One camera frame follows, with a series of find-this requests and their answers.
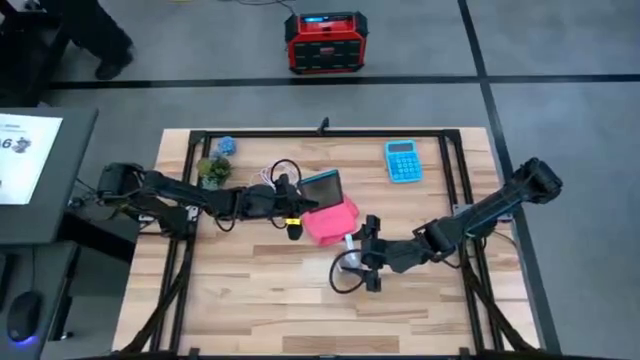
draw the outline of red portable power station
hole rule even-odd
[[[359,11],[291,15],[284,24],[294,73],[353,72],[364,66],[369,31]]]

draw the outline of pink cloth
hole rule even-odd
[[[343,199],[342,204],[302,215],[302,225],[317,245],[338,243],[345,235],[356,231],[358,207],[346,195]]]

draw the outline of blue toy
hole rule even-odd
[[[218,140],[215,153],[222,154],[224,156],[230,156],[236,153],[236,141],[231,136],[225,136]]]

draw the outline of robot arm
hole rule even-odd
[[[275,189],[260,184],[205,190],[157,171],[144,171],[139,165],[114,163],[102,171],[97,192],[104,205],[116,207],[134,220],[140,215],[154,217],[163,233],[184,238],[188,233],[187,206],[201,209],[216,221],[232,223],[275,217],[297,219],[318,206],[317,202],[303,198],[286,174],[280,175],[274,185]],[[174,200],[178,205],[168,205],[159,198]],[[287,226],[290,238],[295,237],[292,240],[300,237],[298,227],[300,225]]]
[[[518,169],[513,177],[495,193],[455,216],[433,220],[413,230],[413,239],[388,241],[379,239],[380,220],[372,215],[354,235],[362,240],[361,263],[370,270],[346,268],[366,279],[368,291],[380,291],[377,270],[389,265],[403,273],[425,264],[439,262],[453,254],[466,238],[486,236],[497,219],[523,202],[545,204],[560,194],[562,181],[549,166],[532,158]]]

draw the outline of black pants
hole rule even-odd
[[[98,0],[40,0],[52,14],[62,16],[62,28],[80,46],[99,59],[120,64],[126,61],[131,38],[104,11]]]

